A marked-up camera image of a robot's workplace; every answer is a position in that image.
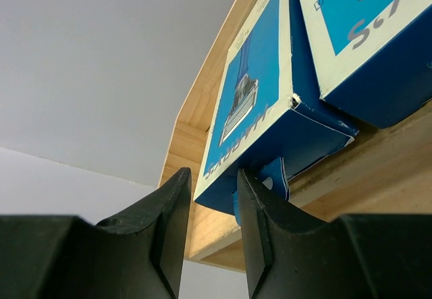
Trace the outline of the blue Harry's razor box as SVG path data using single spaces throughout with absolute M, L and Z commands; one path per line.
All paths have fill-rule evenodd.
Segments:
M 194 201 L 238 215 L 240 169 L 288 200 L 291 179 L 357 134 L 319 98 L 300 0 L 257 0 L 227 52 Z
M 431 99 L 431 0 L 300 0 L 326 103 L 378 128 Z

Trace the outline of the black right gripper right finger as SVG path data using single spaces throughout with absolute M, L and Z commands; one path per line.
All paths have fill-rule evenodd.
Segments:
M 430 298 L 431 216 L 347 214 L 326 222 L 251 173 L 237 177 L 251 298 Z

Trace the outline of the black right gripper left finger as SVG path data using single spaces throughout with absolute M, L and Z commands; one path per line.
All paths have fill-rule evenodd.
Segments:
M 191 170 L 179 169 L 95 225 L 70 215 L 2 216 L 1 297 L 177 298 L 191 185 Z

